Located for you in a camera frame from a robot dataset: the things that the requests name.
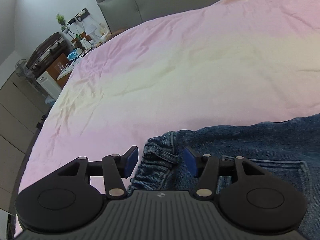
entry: screw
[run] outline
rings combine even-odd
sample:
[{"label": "screw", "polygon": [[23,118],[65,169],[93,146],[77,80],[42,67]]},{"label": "screw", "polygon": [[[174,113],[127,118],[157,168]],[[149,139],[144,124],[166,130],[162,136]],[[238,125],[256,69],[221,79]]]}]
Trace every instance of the screw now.
[{"label": "screw", "polygon": [[198,189],[196,193],[200,197],[209,197],[212,195],[212,191],[207,188]]},{"label": "screw", "polygon": [[109,190],[109,195],[113,197],[120,197],[124,194],[124,190],[120,188],[112,188]]}]

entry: bed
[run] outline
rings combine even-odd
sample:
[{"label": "bed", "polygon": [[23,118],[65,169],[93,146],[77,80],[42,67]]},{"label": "bed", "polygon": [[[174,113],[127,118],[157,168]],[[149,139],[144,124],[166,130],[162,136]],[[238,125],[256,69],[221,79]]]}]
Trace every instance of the bed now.
[{"label": "bed", "polygon": [[[319,0],[97,3],[112,32],[128,30],[74,69],[20,191],[79,156],[98,161],[137,145],[141,157],[148,138],[170,130],[320,113]],[[102,178],[91,184],[104,193]]]}]

